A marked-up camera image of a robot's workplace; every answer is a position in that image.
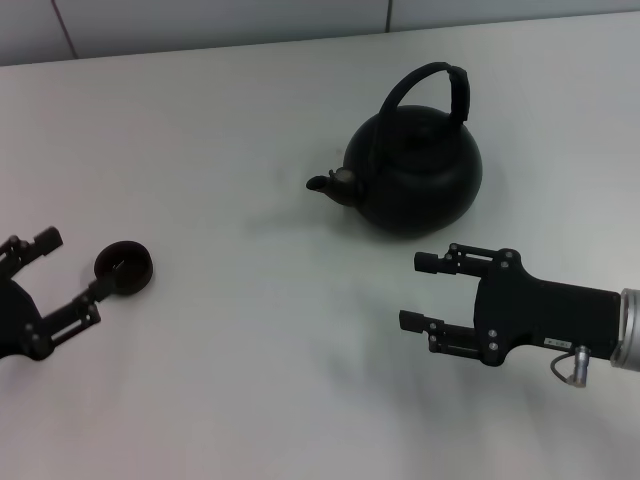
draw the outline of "black kettle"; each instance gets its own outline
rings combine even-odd
[[[398,106],[418,82],[441,71],[451,81],[450,114]],[[480,152],[463,125],[469,95],[467,72],[459,67],[430,63],[411,72],[355,133],[344,166],[313,177],[307,188],[356,207],[395,234],[420,235],[450,224],[471,206],[482,181]]]

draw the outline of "cable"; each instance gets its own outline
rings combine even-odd
[[[573,357],[573,353],[565,353],[564,355],[560,355],[558,358],[556,358],[553,362],[551,362],[551,371],[553,372],[553,374],[558,377],[560,380],[562,380],[564,383],[566,383],[567,385],[573,385],[573,383],[570,381],[569,378],[565,377],[564,375],[562,375],[557,369],[556,369],[556,365],[558,364],[558,362],[564,360],[565,358],[569,358],[569,357]]]

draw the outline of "white tabletop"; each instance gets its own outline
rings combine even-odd
[[[0,236],[65,240],[17,280],[48,312],[123,239],[157,273],[45,362],[0,361],[2,478],[637,478],[640,375],[430,354],[397,314],[471,325],[474,279],[413,271],[452,241],[640,287],[638,44],[622,14],[0,69]],[[432,61],[469,72],[484,182],[393,241],[304,184]],[[408,101],[447,109],[446,76]]]

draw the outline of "robotic hand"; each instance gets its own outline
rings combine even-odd
[[[551,363],[563,382],[585,387],[591,357],[614,367],[640,371],[640,291],[622,294],[538,280],[512,249],[485,250],[451,244],[444,258],[417,253],[415,269],[479,277],[474,328],[448,325],[419,313],[401,311],[400,327],[428,332],[429,350],[502,365],[519,345],[566,352]],[[561,375],[556,364],[575,358],[574,373]]]
[[[100,322],[96,303],[114,293],[137,293],[153,274],[151,257],[142,245],[115,243],[98,256],[96,280],[71,303],[42,317],[31,296],[12,278],[60,246],[62,238],[54,227],[37,235],[33,243],[12,236],[0,246],[0,358],[25,355],[44,360],[57,346]]]

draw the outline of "kettle handle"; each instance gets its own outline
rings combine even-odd
[[[383,127],[384,124],[391,120],[400,101],[418,82],[434,73],[443,71],[449,74],[449,81],[451,82],[451,114],[449,118],[457,125],[466,122],[469,117],[471,96],[467,72],[460,67],[454,67],[445,62],[434,62],[414,70],[393,87],[380,109],[378,117],[380,126]]]
[[[382,104],[382,108],[380,108],[378,123],[371,144],[372,148],[369,152],[369,161],[366,164],[365,170],[362,172],[366,178],[375,175],[381,166],[381,156],[379,152],[384,139],[383,132],[386,132],[389,125],[393,122],[394,114],[402,99],[418,82],[434,73],[443,71],[449,74],[449,81],[451,82],[451,113],[449,114],[449,120],[453,127],[460,127],[462,123],[467,120],[469,117],[471,89],[465,70],[460,67],[451,66],[445,62],[429,63],[414,70],[393,87],[393,90],[391,90],[391,93],[389,93]]]

